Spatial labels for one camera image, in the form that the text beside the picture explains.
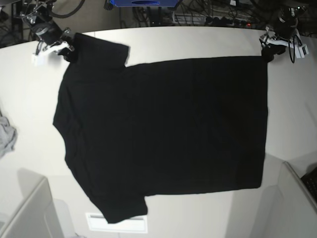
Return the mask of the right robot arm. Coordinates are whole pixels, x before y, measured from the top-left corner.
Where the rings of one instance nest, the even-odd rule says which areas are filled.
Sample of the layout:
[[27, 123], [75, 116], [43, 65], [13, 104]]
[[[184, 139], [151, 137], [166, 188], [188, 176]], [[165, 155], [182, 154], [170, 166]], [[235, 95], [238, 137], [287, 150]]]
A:
[[38, 38], [32, 61], [40, 65], [55, 53], [68, 62], [77, 60], [73, 46], [73, 35], [69, 28], [61, 29], [53, 19], [52, 0], [24, 0], [19, 18], [30, 27], [31, 33]]

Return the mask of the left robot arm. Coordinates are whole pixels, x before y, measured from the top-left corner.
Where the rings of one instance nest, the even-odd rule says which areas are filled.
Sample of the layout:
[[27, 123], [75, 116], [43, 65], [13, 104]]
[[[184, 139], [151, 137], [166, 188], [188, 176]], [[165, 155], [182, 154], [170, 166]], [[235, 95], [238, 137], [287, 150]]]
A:
[[266, 26], [265, 33], [259, 38], [262, 58], [266, 62], [273, 61], [275, 55], [286, 51], [292, 63], [295, 59], [303, 59], [309, 54], [308, 46], [302, 42], [297, 29], [298, 17], [305, 10], [305, 6], [283, 6], [273, 25]]

